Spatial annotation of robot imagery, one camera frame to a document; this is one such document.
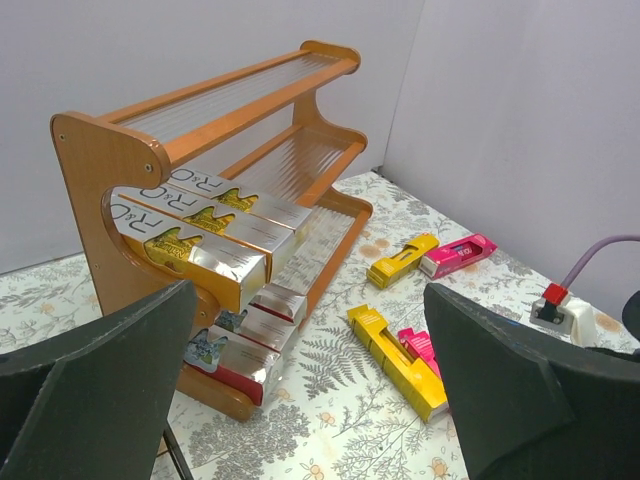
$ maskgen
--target top shelf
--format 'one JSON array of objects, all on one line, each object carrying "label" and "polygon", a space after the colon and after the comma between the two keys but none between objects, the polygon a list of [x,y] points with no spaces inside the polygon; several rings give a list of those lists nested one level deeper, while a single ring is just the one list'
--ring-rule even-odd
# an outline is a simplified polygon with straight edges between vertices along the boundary
[{"label": "top shelf", "polygon": [[315,41],[281,57],[101,117],[160,141],[177,168],[360,64],[352,49]]}]

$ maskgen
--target floral tablecloth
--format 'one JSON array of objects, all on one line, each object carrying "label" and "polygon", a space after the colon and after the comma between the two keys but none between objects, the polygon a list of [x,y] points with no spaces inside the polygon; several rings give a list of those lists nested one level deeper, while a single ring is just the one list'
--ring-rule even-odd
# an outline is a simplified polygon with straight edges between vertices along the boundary
[{"label": "floral tablecloth", "polygon": [[[421,232],[448,243],[470,232],[367,173],[336,187],[374,205],[374,215],[308,322],[284,378],[264,408],[240,424],[176,392],[169,421],[201,480],[383,479],[462,480],[467,474],[451,417],[422,423],[349,329],[348,308],[369,304],[391,323],[424,329],[415,271],[380,292],[366,268]],[[511,319],[527,311],[547,280],[498,250],[444,277],[445,285]],[[84,256],[65,258],[0,277],[0,353],[59,334],[100,316]],[[611,317],[598,314],[601,346],[638,346]],[[177,479],[167,455],[154,480]]]}]

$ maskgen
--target white wall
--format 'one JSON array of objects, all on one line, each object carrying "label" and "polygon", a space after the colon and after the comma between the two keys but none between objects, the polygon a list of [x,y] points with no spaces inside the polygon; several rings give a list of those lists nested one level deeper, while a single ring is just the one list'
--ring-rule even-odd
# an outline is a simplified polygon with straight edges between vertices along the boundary
[{"label": "white wall", "polygon": [[333,122],[369,136],[369,148],[350,173],[381,164],[422,4],[4,2],[0,272],[81,250],[49,137],[53,113],[99,115],[296,50],[309,38],[360,50],[360,70],[322,90],[320,106]]},{"label": "white wall", "polygon": [[[427,0],[384,173],[559,281],[640,231],[640,3]],[[574,290],[619,316],[640,245]]]}]

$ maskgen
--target wire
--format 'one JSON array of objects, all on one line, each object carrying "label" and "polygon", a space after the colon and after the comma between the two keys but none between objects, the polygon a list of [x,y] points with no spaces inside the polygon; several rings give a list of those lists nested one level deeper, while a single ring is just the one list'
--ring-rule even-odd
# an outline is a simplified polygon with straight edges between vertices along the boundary
[{"label": "wire", "polygon": [[568,289],[576,279],[576,277],[580,274],[582,269],[587,265],[587,263],[589,263],[589,260],[591,260],[596,253],[598,253],[607,245],[618,242],[640,242],[640,235],[613,235],[611,237],[603,238],[599,242],[594,243],[593,246],[589,250],[587,250],[584,255],[582,255],[582,257],[580,257],[580,260],[578,260],[569,274],[560,283],[560,286]]}]

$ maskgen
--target black object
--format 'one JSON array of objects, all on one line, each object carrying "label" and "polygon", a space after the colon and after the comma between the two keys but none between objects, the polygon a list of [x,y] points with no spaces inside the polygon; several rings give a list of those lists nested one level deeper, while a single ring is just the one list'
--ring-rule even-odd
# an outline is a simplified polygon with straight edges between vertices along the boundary
[{"label": "black object", "polygon": [[425,316],[471,480],[640,478],[640,364],[429,284]]},{"label": "black object", "polygon": [[195,307],[178,282],[0,355],[0,480],[147,480]]},{"label": "black object", "polygon": [[622,309],[622,323],[629,333],[640,340],[640,292],[636,292]]}]

